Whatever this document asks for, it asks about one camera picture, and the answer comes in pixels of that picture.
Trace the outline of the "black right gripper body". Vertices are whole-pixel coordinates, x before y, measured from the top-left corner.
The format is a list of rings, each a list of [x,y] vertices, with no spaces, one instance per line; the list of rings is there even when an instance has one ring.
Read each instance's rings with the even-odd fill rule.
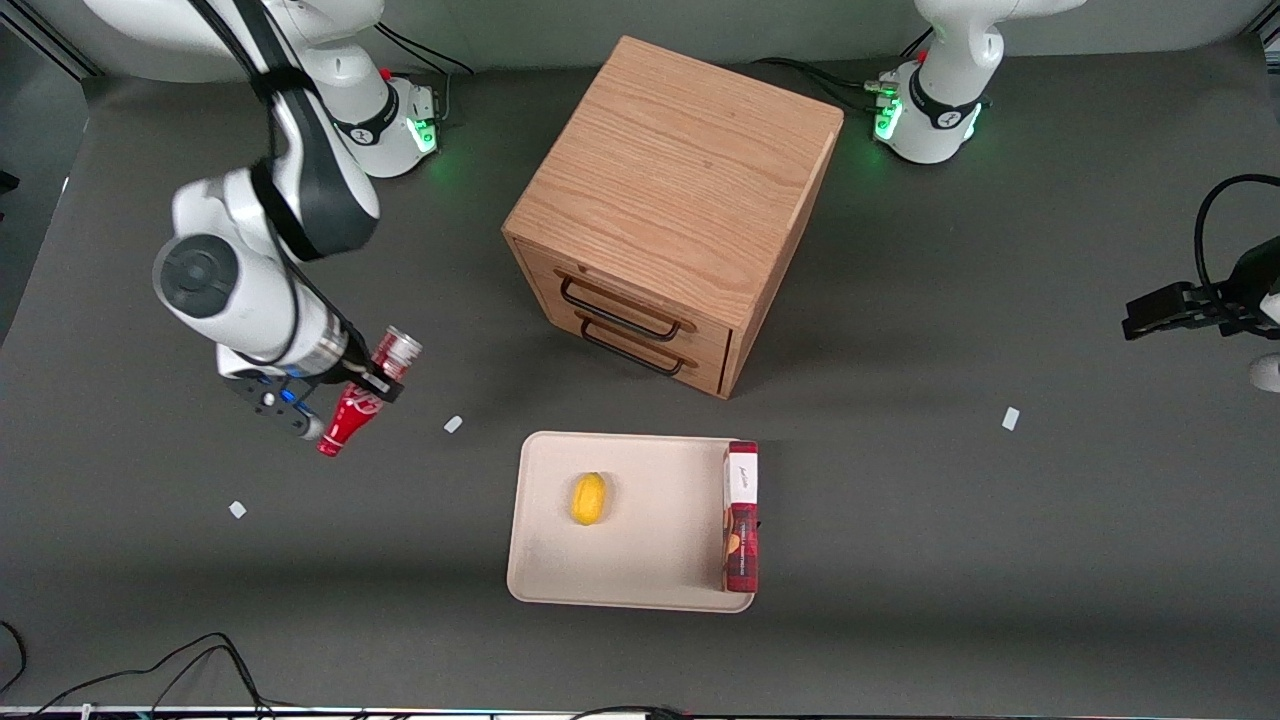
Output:
[[[360,340],[348,340],[335,365],[328,370],[328,384],[355,383],[364,389],[379,388],[379,365]]]

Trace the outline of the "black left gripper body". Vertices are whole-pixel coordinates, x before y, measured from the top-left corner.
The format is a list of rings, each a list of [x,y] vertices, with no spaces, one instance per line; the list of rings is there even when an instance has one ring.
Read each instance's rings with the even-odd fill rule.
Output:
[[[1224,337],[1248,333],[1277,337],[1279,238],[1272,237],[1245,251],[1230,275],[1221,282],[1208,278],[1204,241],[1198,240],[1198,275],[1208,304],[1202,327],[1216,327]]]

